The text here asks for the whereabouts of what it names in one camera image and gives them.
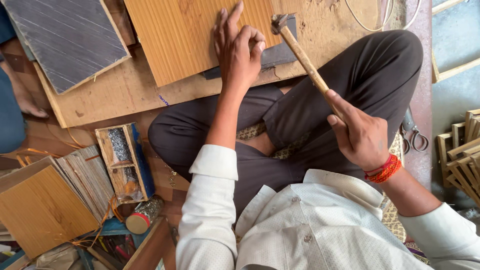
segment white cable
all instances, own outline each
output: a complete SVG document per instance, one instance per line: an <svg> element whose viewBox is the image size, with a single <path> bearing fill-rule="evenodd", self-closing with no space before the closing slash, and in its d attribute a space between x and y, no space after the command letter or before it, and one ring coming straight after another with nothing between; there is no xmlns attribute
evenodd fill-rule
<svg viewBox="0 0 480 270"><path fill-rule="evenodd" d="M390 8L390 14L388 15L387 17L387 13L388 13L388 8L390 6L390 2L392 4L392 7ZM355 13L353 12L352 8L350 7L350 4L348 2L348 0L345 0L345 3L347 4L347 7L348 9L350 10L350 12L352 13L353 15L353 18L355 18L355 21L357 21L357 23L360 24L361 27L363 27L363 29L369 31L369 32L378 32L378 31L383 31L385 25L388 23L388 21L390 21L391 17L392 17L392 13L393 13L393 7L395 6L395 0L387 0L387 5L385 7L385 16L384 16L384 21L382 23L382 26L380 26L378 29L370 29L368 27L366 27L365 25L363 25L360 20L357 18L357 16L355 15ZM405 30L407 28L409 28L413 21L417 18L417 15L419 13L419 10L420 10L420 5L421 5L421 0L418 1L417 3L417 8L415 10L415 13L413 14L413 17L412 19L408 22L408 24L406 26L404 26L402 29Z"/></svg>
<svg viewBox="0 0 480 270"><path fill-rule="evenodd" d="M348 9L350 10L350 12L352 13L353 15L353 18L355 18L355 21L357 21L357 23L360 24L361 27L363 27L363 29L367 30L367 31L370 31L370 32L378 32L378 31L382 31L383 28L385 27L385 25L388 23L388 21L390 21L390 18L392 17L392 13L393 13L393 6L395 5L395 0L391 0L392 1L392 8L390 9L390 14L388 15L388 18L387 20L382 24L382 26L378 29L370 29L370 28L367 28L366 26L364 26L360 20L357 18L357 16L355 15L355 13L353 12L352 8L350 7L350 4L348 3L348 0L345 0L345 3L347 4L347 7Z"/></svg>
<svg viewBox="0 0 480 270"><path fill-rule="evenodd" d="M403 30L406 30L407 28L409 28L410 25L412 25L413 21L415 21L415 19L417 18L417 15L419 13L419 10L420 10L420 5L421 5L421 0L419 0L419 2L417 4L417 9L415 10L415 13L413 14L412 19L410 20L410 22L406 26L404 26L402 28Z"/></svg>
<svg viewBox="0 0 480 270"><path fill-rule="evenodd" d="M387 0L387 5L385 6L384 22L382 23L383 25L385 25L387 23L387 13L386 13L386 11L388 10L389 7L390 7L390 0Z"/></svg>

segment scissors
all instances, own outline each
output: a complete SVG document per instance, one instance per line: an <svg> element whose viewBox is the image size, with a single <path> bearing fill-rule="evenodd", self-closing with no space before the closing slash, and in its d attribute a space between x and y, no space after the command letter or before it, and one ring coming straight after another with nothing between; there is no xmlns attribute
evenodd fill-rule
<svg viewBox="0 0 480 270"><path fill-rule="evenodd" d="M407 147L407 149L404 152L405 155L410 151L412 147L418 152L423 152L427 150L428 145L430 144L430 141L425 135L420 133L420 130L418 129L417 125L415 124L415 121L413 120L412 110L410 109L410 106L408 107L407 112L405 113L405 117L403 118L401 127L402 127L403 141ZM407 133L410 130L413 131L413 136L411 137L410 140L408 140ZM418 137L420 137L420 140L422 141L422 145L420 148L417 148L415 146L415 142Z"/></svg>

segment finger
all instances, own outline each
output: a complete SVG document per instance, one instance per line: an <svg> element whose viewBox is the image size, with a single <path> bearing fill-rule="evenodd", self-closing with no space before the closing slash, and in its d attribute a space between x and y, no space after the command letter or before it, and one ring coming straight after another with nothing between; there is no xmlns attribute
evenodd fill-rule
<svg viewBox="0 0 480 270"><path fill-rule="evenodd" d="M213 35L213 45L214 45L214 49L215 49L215 54L216 54L216 57L218 58L219 55L220 55L220 46L218 45L218 26L217 25L214 25L213 28L212 28L212 35Z"/></svg>
<svg viewBox="0 0 480 270"><path fill-rule="evenodd" d="M257 28L250 25L244 25L237 38L246 43L250 40L253 40L255 43L265 41L265 36Z"/></svg>
<svg viewBox="0 0 480 270"><path fill-rule="evenodd" d="M353 151L352 144L350 143L350 137L348 136L348 128L345 123L340 120L336 115L330 114L327 117L328 123L332 126L333 131L335 132L336 141L338 143L338 148L342 153L350 153Z"/></svg>
<svg viewBox="0 0 480 270"><path fill-rule="evenodd" d="M361 118L357 111L358 109L331 89L327 91L326 96L330 99L336 109L343 114L343 119L347 125L355 131L361 123Z"/></svg>
<svg viewBox="0 0 480 270"><path fill-rule="evenodd" d="M265 41L259 41L252 49L250 53L250 62L260 65L262 62L262 52L265 49Z"/></svg>
<svg viewBox="0 0 480 270"><path fill-rule="evenodd" d="M225 25L227 35L230 39L235 39L239 33L237 22L240 19L240 15L243 12L243 1L239 1L233 8L232 13L228 16L227 23Z"/></svg>
<svg viewBox="0 0 480 270"><path fill-rule="evenodd" d="M217 24L216 24L217 25L216 40L218 42L218 45L221 48L223 48L223 46L225 45L225 22L227 21L227 18L228 18L228 12L225 8L222 8L220 10L220 14L218 15Z"/></svg>
<svg viewBox="0 0 480 270"><path fill-rule="evenodd" d="M218 42L214 41L213 47L215 48L216 58L220 61L220 46L218 45Z"/></svg>

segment man's right hand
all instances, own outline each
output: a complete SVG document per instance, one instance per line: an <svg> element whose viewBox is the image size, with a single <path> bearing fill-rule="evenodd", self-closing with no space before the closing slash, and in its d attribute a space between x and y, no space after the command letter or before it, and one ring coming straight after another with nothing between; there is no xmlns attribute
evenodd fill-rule
<svg viewBox="0 0 480 270"><path fill-rule="evenodd" d="M387 121L355 108L333 90L328 90L326 95L343 114L347 123L333 114L327 117L335 132L340 151L349 161L366 172L384 165L390 156Z"/></svg>
<svg viewBox="0 0 480 270"><path fill-rule="evenodd" d="M257 29L244 25L239 32L237 22L242 11L242 1L235 5L230 15L225 8L221 9L213 28L215 52L222 73L222 93L231 91L240 101L257 79L265 48L265 37ZM251 52L249 44L254 44Z"/></svg>

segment white shirt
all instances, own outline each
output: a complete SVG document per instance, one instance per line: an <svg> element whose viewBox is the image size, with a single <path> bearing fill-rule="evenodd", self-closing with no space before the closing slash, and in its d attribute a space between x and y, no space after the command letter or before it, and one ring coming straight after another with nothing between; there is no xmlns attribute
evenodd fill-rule
<svg viewBox="0 0 480 270"><path fill-rule="evenodd" d="M237 222L237 246L236 152L204 145L190 172L177 269L431 269L382 224L382 195L357 178L310 169L279 193L264 185ZM447 204L398 218L434 269L480 269L475 225Z"/></svg>

